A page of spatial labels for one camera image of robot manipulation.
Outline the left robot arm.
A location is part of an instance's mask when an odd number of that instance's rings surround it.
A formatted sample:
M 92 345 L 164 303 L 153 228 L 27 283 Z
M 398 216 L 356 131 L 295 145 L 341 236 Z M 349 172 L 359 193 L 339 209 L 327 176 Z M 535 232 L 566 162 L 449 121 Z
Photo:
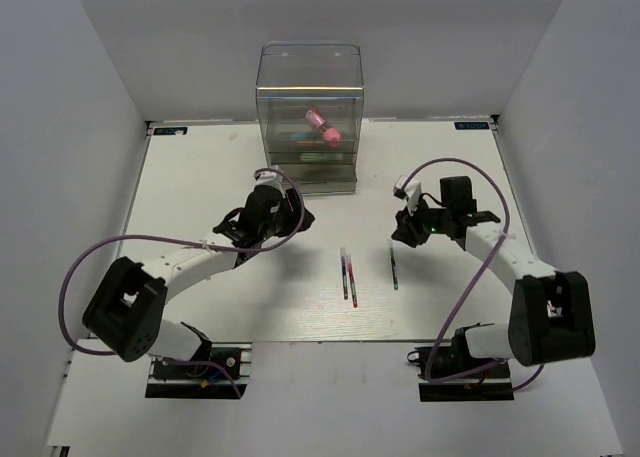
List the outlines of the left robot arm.
M 210 277 L 234 270 L 281 240 L 307 230 L 315 217 L 299 192 L 258 184 L 245 205 L 229 212 L 204 240 L 147 262 L 128 257 L 108 268 L 83 316 L 83 325 L 123 361 L 143 355 L 176 360 L 188 375 L 211 364 L 211 341 L 195 327 L 163 318 L 173 298 Z

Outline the red pen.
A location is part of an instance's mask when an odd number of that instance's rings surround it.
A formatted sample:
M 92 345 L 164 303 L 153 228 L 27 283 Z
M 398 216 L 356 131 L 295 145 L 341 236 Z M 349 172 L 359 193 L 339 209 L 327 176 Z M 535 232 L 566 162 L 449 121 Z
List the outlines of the red pen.
M 354 308 L 358 308 L 358 300 L 357 300 L 357 290 L 356 290 L 356 282 L 354 276 L 354 269 L 352 265 L 351 255 L 347 253 L 346 256 L 346 266 L 347 266 L 347 275 L 349 279 L 349 288 L 351 291 L 351 299 L 352 305 Z

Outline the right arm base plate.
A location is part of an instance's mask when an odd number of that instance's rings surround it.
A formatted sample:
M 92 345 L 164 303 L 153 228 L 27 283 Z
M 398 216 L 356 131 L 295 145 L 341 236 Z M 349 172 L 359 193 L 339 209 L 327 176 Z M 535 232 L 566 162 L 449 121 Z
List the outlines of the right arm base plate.
M 422 403 L 463 403 L 513 401 L 514 392 L 509 366 L 506 362 L 492 368 L 453 379 L 462 373 L 450 351 L 449 345 L 438 349 L 431 369 L 431 381 L 426 379 L 427 360 L 432 346 L 415 347 L 407 353 L 407 363 L 418 369 L 419 400 Z

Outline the purple pen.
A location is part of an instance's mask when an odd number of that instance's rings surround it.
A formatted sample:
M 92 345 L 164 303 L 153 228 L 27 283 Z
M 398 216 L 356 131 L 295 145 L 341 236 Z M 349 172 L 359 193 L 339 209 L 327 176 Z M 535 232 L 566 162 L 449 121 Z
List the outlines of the purple pen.
M 349 288 L 348 288 L 348 276 L 347 276 L 346 249 L 345 249 L 345 247 L 341 247 L 340 248 L 340 265 L 341 265 L 341 280 L 342 280 L 343 299 L 344 300 L 348 300 L 348 298 L 349 298 Z

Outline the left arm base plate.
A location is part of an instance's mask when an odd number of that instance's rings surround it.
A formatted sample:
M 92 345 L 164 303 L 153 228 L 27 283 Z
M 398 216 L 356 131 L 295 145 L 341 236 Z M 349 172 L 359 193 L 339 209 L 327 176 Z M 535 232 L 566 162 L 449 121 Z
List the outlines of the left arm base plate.
M 176 366 L 153 358 L 146 384 L 148 399 L 239 400 L 249 383 L 250 343 L 215 344 L 210 364 Z

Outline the left blue table label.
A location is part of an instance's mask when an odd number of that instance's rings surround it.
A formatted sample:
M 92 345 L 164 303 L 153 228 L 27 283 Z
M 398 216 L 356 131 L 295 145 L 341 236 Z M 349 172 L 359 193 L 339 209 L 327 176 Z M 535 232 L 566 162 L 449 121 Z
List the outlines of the left blue table label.
M 186 135 L 188 128 L 186 126 L 180 127 L 156 127 L 153 129 L 154 136 L 176 136 Z

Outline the green pen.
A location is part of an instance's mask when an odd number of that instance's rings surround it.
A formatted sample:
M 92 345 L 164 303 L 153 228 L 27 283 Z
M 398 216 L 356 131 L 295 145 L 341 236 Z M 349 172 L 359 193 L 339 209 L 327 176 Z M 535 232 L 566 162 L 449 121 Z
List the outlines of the green pen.
M 398 272 L 397 272 L 395 251 L 393 246 L 390 246 L 389 248 L 389 255 L 390 255 L 390 266 L 391 266 L 393 288 L 395 291 L 398 291 L 399 290 Z

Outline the blue table label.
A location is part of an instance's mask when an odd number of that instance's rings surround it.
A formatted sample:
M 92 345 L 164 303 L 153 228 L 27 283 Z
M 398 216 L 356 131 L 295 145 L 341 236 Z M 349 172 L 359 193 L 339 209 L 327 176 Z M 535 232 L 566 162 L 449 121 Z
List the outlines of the blue table label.
M 489 130 L 490 125 L 488 122 L 481 121 L 455 121 L 454 127 L 456 130 Z
M 156 127 L 153 129 L 154 136 L 176 136 L 186 135 L 188 128 L 186 126 L 180 127 Z

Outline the green capped highlighter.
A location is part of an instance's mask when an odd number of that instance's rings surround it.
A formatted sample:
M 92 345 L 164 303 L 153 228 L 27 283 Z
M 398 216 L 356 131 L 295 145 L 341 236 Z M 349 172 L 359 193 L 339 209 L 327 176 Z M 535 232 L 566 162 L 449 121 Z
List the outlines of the green capped highlighter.
M 343 159 L 342 153 L 320 153 L 320 152 L 308 152 L 300 153 L 299 159 L 305 163 L 321 163 L 321 162 L 336 162 Z

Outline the right blue table label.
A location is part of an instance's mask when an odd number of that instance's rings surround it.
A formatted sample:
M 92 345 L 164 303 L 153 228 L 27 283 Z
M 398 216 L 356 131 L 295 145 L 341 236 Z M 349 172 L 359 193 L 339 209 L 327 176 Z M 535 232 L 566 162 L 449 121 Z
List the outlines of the right blue table label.
M 455 121 L 454 127 L 456 130 L 489 130 L 490 125 L 488 122 L 481 121 Z

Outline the clear plastic drawer organizer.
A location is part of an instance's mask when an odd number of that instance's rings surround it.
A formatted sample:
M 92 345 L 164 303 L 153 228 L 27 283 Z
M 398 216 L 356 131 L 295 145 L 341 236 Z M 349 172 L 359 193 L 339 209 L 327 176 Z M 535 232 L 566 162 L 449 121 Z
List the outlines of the clear plastic drawer organizer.
M 350 194 L 364 109 L 360 47 L 332 41 L 263 46 L 255 101 L 264 152 L 305 194 Z

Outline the pink capped clip jar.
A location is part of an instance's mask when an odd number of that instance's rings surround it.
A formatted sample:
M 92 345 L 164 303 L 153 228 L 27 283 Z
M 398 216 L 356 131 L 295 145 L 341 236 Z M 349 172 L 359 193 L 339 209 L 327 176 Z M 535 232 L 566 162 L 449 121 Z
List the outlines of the pink capped clip jar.
M 314 107 L 305 113 L 306 122 L 316 131 L 330 146 L 338 146 L 341 142 L 341 133 L 330 124 Z

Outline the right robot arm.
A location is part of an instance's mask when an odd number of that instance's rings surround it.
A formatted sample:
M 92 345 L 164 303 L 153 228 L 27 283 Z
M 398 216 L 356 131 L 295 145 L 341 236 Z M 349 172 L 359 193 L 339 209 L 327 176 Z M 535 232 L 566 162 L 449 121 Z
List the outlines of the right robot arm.
M 421 184 L 405 175 L 394 185 L 406 206 L 392 238 L 416 248 L 444 235 L 476 257 L 511 294 L 504 324 L 474 324 L 455 331 L 444 350 L 428 352 L 437 378 L 477 374 L 492 361 L 523 366 L 586 358 L 596 347 L 590 292 L 579 272 L 562 272 L 509 237 L 500 219 L 480 211 L 467 176 L 443 178 L 441 199 L 430 207 Z

